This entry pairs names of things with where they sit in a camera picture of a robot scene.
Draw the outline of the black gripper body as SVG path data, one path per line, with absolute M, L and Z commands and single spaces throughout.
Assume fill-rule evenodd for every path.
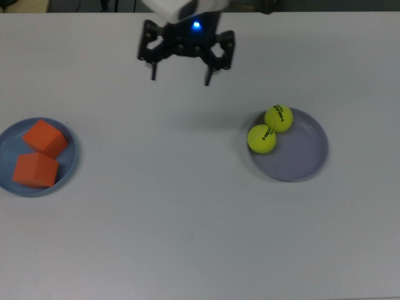
M 170 56 L 212 59 L 215 55 L 211 48 L 219 42 L 219 34 L 189 37 L 174 34 L 163 38 L 163 59 Z

